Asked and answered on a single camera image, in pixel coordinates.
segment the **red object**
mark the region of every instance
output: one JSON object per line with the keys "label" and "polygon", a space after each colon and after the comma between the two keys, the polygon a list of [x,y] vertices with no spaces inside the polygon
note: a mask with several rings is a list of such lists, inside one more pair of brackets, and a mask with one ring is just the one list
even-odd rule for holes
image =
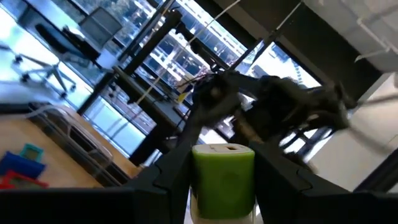
{"label": "red object", "polygon": [[33,184],[39,185],[42,188],[47,188],[49,186],[49,184],[47,184],[47,183],[40,182],[38,180],[26,177],[24,175],[21,175],[21,174],[18,174],[17,172],[12,171],[12,170],[7,171],[6,175],[2,179],[2,184],[1,185],[5,186],[5,187],[8,187],[7,189],[10,189],[10,188],[17,189],[17,188],[19,188],[18,186],[15,186],[15,185],[11,184],[13,179],[22,179],[22,180],[25,180],[27,182],[31,182]]}

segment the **green container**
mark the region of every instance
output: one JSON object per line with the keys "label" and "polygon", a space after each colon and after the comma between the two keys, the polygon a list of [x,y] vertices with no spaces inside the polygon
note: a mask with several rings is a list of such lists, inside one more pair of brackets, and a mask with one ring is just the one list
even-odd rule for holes
{"label": "green container", "polygon": [[198,215],[209,220],[242,218],[253,210],[254,151],[238,144],[193,147],[192,189]]}

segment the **wooden table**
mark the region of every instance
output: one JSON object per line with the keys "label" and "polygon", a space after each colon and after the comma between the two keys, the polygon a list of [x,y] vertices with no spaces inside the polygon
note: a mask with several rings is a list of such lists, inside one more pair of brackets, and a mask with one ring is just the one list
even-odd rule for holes
{"label": "wooden table", "polygon": [[[140,171],[140,168],[137,168],[125,158],[76,112],[66,106],[63,106],[63,109],[112,153],[113,162],[129,177],[134,177]],[[46,164],[47,167],[39,180],[49,183],[50,187],[101,187],[101,184],[61,149],[57,143],[27,119],[0,121],[0,139],[0,154],[4,154],[6,151],[19,154],[25,143],[31,143],[42,148],[44,150],[42,163]]]}

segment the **blue block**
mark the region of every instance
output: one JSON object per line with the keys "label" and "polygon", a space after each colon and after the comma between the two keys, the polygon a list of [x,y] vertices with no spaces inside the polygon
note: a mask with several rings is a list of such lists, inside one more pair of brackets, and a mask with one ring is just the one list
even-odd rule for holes
{"label": "blue block", "polygon": [[32,152],[34,153],[35,158],[31,158],[31,160],[40,162],[43,157],[43,149],[33,145],[33,144],[25,144],[23,150],[19,154],[21,157],[28,159],[30,155],[32,155]]}
{"label": "blue block", "polygon": [[18,174],[37,179],[44,169],[44,164],[25,159],[8,151],[0,160],[0,175],[5,175],[7,171],[13,170]]}

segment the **ceiling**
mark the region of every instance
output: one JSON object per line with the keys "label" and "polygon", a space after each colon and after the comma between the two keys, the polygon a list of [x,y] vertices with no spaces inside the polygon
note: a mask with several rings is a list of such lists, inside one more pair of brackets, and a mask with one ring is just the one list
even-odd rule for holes
{"label": "ceiling", "polygon": [[382,53],[367,57],[376,68],[383,72],[398,70],[398,1],[305,0],[305,3],[361,54]]}

